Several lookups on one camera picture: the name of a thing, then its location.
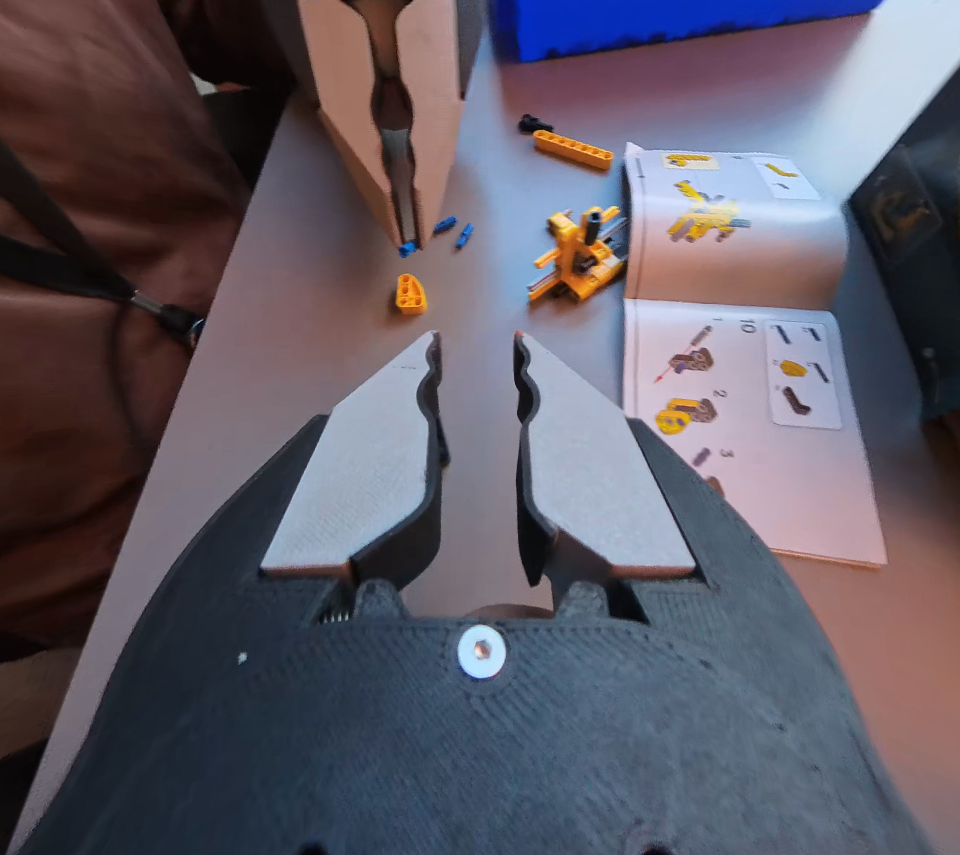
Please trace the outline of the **person in brown sweater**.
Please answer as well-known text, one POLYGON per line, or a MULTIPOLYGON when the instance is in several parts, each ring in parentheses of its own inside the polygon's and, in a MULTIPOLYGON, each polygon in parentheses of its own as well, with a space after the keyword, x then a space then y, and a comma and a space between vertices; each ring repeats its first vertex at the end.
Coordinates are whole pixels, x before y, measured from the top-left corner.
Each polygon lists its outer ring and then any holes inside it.
MULTIPOLYGON (((211 307, 250 191, 157 0, 1 0, 2 145, 158 302, 211 307)), ((2 277, 2 635, 86 636, 189 366, 147 309, 2 277)))

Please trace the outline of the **dark lego box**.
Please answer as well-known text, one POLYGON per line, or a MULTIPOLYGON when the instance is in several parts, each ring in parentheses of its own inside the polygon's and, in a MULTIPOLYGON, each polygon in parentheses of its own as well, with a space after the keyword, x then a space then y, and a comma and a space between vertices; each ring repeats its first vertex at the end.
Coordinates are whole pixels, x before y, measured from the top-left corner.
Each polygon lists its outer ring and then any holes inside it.
POLYGON ((921 420, 959 409, 959 70, 851 193, 913 363, 921 420))

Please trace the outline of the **yellow lego assembly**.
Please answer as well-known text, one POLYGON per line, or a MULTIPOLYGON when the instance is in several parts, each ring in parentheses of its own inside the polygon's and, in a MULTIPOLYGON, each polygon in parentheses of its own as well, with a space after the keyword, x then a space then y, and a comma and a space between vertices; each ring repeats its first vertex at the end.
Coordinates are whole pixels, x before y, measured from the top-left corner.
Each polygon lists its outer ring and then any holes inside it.
POLYGON ((534 260, 541 275, 527 286, 529 302, 567 294, 584 302, 625 273, 630 219, 616 205, 594 206, 578 219, 570 210, 546 222, 553 247, 534 260))

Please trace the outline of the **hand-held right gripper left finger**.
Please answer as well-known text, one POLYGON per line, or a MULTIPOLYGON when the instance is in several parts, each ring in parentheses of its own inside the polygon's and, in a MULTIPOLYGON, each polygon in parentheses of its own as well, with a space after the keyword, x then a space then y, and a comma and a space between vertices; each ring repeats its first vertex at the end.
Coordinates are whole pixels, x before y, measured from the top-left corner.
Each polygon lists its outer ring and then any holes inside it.
POLYGON ((442 341, 428 331, 336 405, 261 564, 276 578, 320 577, 401 590, 441 543, 442 341))

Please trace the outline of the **lego instruction booklet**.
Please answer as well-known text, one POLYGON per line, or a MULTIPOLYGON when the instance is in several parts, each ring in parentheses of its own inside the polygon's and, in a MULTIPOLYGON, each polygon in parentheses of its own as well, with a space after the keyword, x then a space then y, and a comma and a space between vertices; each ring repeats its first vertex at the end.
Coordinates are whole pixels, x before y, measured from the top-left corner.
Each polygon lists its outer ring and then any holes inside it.
POLYGON ((642 148, 622 407, 777 553, 888 562, 838 323, 849 233, 786 156, 642 148))

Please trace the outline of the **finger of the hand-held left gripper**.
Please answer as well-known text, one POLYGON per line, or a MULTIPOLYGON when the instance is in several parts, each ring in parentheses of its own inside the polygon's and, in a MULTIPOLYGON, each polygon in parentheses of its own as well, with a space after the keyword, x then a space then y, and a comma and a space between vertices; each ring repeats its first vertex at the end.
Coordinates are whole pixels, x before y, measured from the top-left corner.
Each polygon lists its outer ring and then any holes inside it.
POLYGON ((455 0, 399 0, 391 79, 393 245, 424 246, 441 218, 462 119, 455 0))
POLYGON ((375 123, 377 71, 367 23, 342 0, 297 0, 318 117, 354 186, 390 243, 403 243, 375 123))

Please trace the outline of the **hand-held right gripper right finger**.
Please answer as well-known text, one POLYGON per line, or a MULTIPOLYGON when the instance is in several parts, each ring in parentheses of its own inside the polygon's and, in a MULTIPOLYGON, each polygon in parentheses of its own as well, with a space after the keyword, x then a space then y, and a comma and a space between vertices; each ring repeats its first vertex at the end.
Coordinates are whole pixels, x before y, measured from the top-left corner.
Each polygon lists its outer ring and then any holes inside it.
POLYGON ((674 580, 694 556, 623 410, 516 332, 517 536, 529 585, 674 580))

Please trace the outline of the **long yellow lego beam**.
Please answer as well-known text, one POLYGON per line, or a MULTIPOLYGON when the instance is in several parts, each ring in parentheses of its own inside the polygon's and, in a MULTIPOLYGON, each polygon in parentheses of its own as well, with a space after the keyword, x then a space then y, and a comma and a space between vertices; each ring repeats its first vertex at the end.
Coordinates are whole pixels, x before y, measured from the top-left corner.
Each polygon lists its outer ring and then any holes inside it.
POLYGON ((532 138, 534 148, 540 154, 586 167, 596 172, 608 172, 615 160, 615 154, 612 151, 559 135, 547 129, 536 129, 532 138))

